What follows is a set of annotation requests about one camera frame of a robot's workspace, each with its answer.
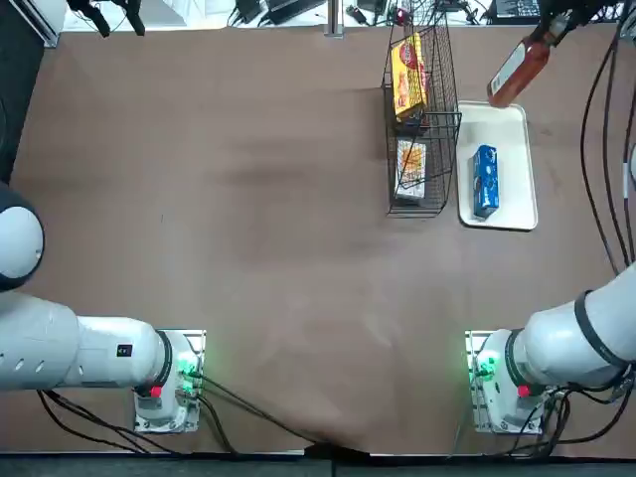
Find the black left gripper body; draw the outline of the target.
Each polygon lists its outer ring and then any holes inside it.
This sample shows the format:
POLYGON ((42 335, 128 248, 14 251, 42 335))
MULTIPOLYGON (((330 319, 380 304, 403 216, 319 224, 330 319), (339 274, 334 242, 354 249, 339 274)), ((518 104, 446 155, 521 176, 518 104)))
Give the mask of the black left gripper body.
POLYGON ((123 9, 124 11, 139 11, 141 0, 68 0, 68 6, 75 11, 83 11, 88 7, 96 7, 97 5, 112 4, 123 9))

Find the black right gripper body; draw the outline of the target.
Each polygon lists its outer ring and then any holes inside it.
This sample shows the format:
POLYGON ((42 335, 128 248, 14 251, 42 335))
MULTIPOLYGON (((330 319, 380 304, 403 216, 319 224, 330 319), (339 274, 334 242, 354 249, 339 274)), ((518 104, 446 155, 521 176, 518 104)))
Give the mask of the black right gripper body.
POLYGON ((560 13, 570 11, 578 18, 604 17, 608 9, 616 10, 620 1, 613 0, 561 0, 556 1, 560 13))

